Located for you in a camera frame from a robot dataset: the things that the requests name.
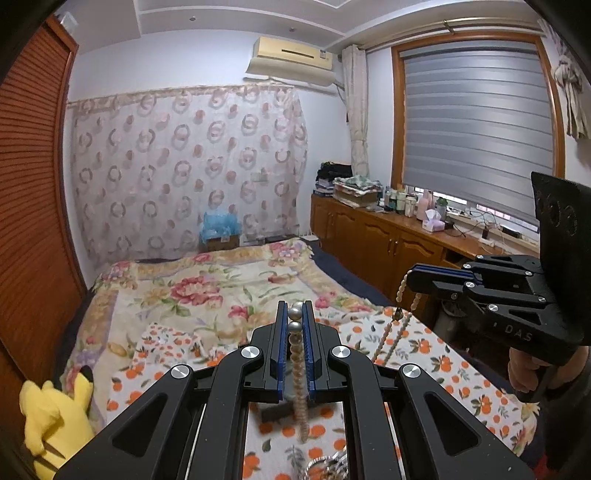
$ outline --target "gray roller blind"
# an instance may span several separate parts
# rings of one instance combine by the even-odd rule
[[[553,136],[535,45],[460,41],[401,57],[403,182],[537,225],[530,174],[552,174]]]

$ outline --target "blue plastic bag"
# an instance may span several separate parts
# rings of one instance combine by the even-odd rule
[[[224,215],[205,213],[199,238],[201,243],[204,244],[207,240],[212,238],[240,235],[241,233],[242,228],[240,223],[238,223],[236,215],[231,213],[226,213]]]

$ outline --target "silver pendant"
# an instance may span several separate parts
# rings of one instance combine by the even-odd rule
[[[319,468],[321,475],[314,471]],[[334,455],[315,458],[306,466],[301,480],[347,480],[349,477],[349,463],[347,462],[347,448],[339,450]]]

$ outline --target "human hand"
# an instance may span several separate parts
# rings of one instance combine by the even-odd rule
[[[548,388],[558,388],[562,385],[572,382],[583,371],[587,358],[589,356],[589,347],[580,346],[574,353],[569,362],[560,367],[554,378],[550,380]],[[550,364],[543,362],[531,355],[516,350],[509,350],[509,381],[513,388],[520,392],[535,391],[538,388],[538,377],[535,371],[540,367],[549,367]]]

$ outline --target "white wall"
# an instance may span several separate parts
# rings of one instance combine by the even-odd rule
[[[258,34],[220,30],[182,30],[144,35],[79,55],[70,80],[70,101],[114,93],[165,87],[243,83]],[[337,77],[342,67],[335,59]],[[324,161],[350,163],[346,108],[334,94],[298,89],[308,130],[308,163],[298,196],[301,232],[309,231],[310,195],[316,171]],[[69,166],[71,130],[64,129],[64,183],[76,254],[87,284],[96,272],[89,265],[73,208]]]
[[[543,38],[544,47],[552,67],[558,65],[558,52],[554,44]],[[392,53],[389,48],[367,55],[369,83],[368,155],[372,177],[388,184],[392,170],[392,146],[394,143],[394,79]],[[566,135],[566,98],[559,88],[560,105],[565,132],[565,178],[591,186],[591,140],[575,141]],[[591,126],[591,87],[586,81],[583,109]]]

